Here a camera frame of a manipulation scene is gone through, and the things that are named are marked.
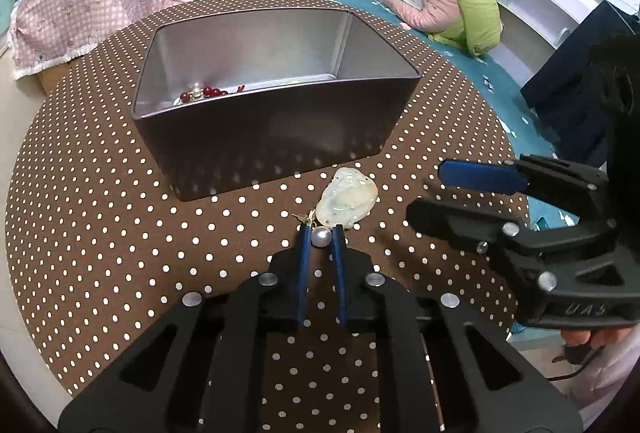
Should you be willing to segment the right hand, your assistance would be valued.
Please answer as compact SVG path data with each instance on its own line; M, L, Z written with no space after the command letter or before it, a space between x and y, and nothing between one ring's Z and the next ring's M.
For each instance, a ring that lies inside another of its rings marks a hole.
M561 337L569 346L588 344L593 349L615 344L626 338L631 328L600 329L600 330L562 330Z

